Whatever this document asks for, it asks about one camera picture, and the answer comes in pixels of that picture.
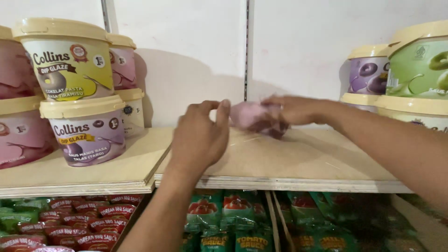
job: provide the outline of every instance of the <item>pink tub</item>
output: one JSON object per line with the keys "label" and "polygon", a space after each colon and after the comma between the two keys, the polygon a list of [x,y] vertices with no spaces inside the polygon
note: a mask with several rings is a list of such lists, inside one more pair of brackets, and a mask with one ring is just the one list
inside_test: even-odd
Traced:
{"label": "pink tub", "polygon": [[131,38],[118,34],[109,33],[108,40],[112,43],[109,56],[115,90],[137,88],[134,61],[136,45]]}
{"label": "pink tub", "polygon": [[47,119],[41,119],[40,96],[0,100],[0,169],[26,164],[55,150]]}
{"label": "pink tub", "polygon": [[35,95],[39,83],[22,44],[11,29],[0,26],[0,100]]}

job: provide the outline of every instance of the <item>right hand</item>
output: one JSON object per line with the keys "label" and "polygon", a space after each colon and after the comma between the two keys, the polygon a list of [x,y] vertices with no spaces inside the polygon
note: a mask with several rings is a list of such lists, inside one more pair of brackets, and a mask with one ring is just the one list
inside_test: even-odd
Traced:
{"label": "right hand", "polygon": [[275,104],[282,106],[280,112],[270,113],[268,116],[290,125],[305,125],[310,123],[325,124],[323,111],[330,101],[304,98],[298,96],[271,96],[261,104]]}

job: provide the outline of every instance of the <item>collins dip glaze tub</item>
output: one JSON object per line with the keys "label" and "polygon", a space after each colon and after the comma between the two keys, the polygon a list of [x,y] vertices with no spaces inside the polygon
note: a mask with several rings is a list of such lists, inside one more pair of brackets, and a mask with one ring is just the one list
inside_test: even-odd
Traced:
{"label": "collins dip glaze tub", "polygon": [[109,33],[108,40],[112,43],[109,56],[115,90],[137,88],[134,61],[134,50],[137,46],[131,38],[123,35]]}
{"label": "collins dip glaze tub", "polygon": [[448,100],[380,96],[378,114],[448,133]]}
{"label": "collins dip glaze tub", "polygon": [[13,29],[48,101],[113,95],[106,35],[98,26],[58,18],[23,19]]}
{"label": "collins dip glaze tub", "polygon": [[96,165],[125,152],[119,96],[40,104],[69,166]]}
{"label": "collins dip glaze tub", "polygon": [[10,28],[0,26],[0,100],[34,96],[38,86],[22,44],[13,40]]}
{"label": "collins dip glaze tub", "polygon": [[55,150],[50,126],[41,119],[41,96],[0,100],[0,169],[26,164]]}
{"label": "collins dip glaze tub", "polygon": [[350,87],[348,93],[383,95],[388,80],[387,44],[365,45],[349,55]]}
{"label": "collins dip glaze tub", "polygon": [[376,113],[377,109],[374,103],[378,97],[380,96],[345,93],[340,101],[350,107]]}
{"label": "collins dip glaze tub", "polygon": [[448,20],[399,30],[389,48],[386,95],[448,99]]}
{"label": "collins dip glaze tub", "polygon": [[143,121],[142,98],[145,93],[140,88],[115,91],[126,102],[121,111],[121,119],[125,127],[125,137],[137,135],[145,129]]}

